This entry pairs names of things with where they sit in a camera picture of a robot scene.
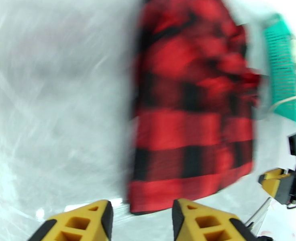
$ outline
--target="flannel shirt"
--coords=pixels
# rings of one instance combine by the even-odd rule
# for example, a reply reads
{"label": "flannel shirt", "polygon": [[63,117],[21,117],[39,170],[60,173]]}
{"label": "flannel shirt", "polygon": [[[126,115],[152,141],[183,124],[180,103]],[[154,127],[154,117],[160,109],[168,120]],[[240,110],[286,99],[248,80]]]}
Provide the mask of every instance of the flannel shirt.
{"label": "flannel shirt", "polygon": [[221,0],[145,0],[140,30],[133,214],[212,195],[251,171],[260,81]]}

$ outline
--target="basket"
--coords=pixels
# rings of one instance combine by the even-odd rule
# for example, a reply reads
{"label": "basket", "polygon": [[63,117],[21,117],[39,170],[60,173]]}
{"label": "basket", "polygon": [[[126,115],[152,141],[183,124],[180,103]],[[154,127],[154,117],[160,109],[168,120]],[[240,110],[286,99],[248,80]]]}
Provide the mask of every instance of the basket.
{"label": "basket", "polygon": [[[275,14],[265,23],[272,104],[296,96],[296,65],[292,56],[292,34],[283,17]],[[278,105],[274,112],[296,122],[296,100]]]}

